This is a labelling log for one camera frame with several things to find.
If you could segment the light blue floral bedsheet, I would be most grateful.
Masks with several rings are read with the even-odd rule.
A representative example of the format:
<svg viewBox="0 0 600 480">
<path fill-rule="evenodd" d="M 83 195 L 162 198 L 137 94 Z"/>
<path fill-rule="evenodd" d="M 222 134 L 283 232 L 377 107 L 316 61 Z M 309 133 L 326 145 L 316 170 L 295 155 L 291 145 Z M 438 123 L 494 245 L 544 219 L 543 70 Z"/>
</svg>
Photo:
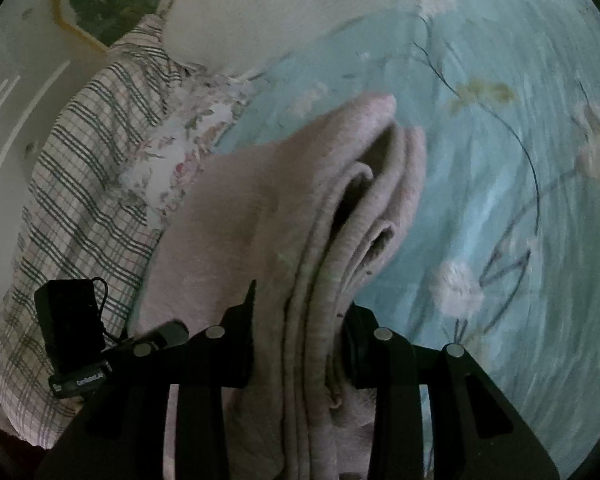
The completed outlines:
<svg viewBox="0 0 600 480">
<path fill-rule="evenodd" d="M 600 438 L 600 14 L 398 4 L 272 66 L 218 149 L 367 91 L 425 131 L 428 162 L 411 232 L 358 303 L 414 344 L 464 344 L 569 476 Z"/>
</svg>

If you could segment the plaid checked blanket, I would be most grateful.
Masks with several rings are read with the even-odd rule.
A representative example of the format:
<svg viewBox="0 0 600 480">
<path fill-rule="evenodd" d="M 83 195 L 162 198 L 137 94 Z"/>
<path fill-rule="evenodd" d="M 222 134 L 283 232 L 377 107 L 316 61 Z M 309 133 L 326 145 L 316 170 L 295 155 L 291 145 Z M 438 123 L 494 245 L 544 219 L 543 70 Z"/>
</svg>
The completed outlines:
<svg viewBox="0 0 600 480">
<path fill-rule="evenodd" d="M 118 177 L 187 75 L 164 50 L 163 25 L 149 14 L 111 47 L 108 65 L 59 114 L 33 168 L 0 304 L 0 404 L 16 435 L 41 448 L 56 443 L 78 406 L 48 388 L 34 292 L 54 278 L 101 278 L 102 319 L 120 334 L 158 243 Z"/>
</svg>

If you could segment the pink fleece garment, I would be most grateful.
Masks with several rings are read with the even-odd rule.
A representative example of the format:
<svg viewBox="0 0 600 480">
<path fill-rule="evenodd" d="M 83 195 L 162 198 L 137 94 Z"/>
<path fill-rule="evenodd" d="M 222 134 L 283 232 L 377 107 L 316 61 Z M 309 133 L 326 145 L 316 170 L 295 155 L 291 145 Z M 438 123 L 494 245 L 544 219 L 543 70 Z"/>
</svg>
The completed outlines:
<svg viewBox="0 0 600 480">
<path fill-rule="evenodd" d="M 253 380 L 224 403 L 234 478 L 366 477 L 375 395 L 344 379 L 340 327 L 404 241 L 426 160 L 396 99 L 367 93 L 286 140 L 212 156 L 174 214 L 135 327 L 198 333 L 256 294 Z"/>
</svg>

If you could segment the white floral quilt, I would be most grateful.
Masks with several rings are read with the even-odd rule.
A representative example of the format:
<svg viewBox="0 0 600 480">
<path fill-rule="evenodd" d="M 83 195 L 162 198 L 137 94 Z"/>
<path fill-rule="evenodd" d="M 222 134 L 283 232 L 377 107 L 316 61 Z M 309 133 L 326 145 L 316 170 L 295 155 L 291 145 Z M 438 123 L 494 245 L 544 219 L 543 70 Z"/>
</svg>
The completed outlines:
<svg viewBox="0 0 600 480">
<path fill-rule="evenodd" d="M 162 231 L 180 208 L 223 133 L 249 104 L 253 85 L 221 74 L 183 80 L 119 176 L 123 195 L 140 205 L 149 229 Z"/>
</svg>

